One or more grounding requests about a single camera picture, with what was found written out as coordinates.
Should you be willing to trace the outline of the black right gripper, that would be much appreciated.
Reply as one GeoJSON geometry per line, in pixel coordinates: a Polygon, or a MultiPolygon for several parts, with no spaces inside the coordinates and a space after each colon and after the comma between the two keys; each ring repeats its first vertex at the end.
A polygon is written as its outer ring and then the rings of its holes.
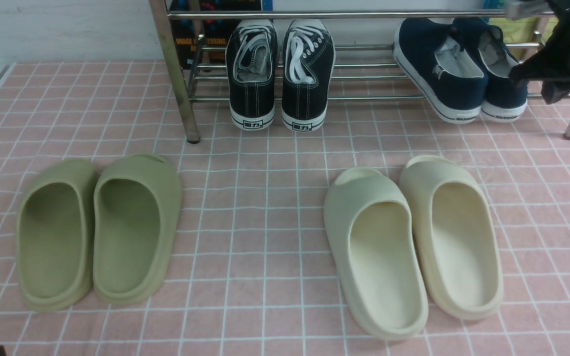
{"type": "Polygon", "coordinates": [[[516,86],[541,81],[545,103],[553,104],[570,94],[570,0],[509,0],[505,5],[505,15],[512,20],[547,11],[557,18],[552,35],[543,48],[510,71],[509,79],[516,86]]]}

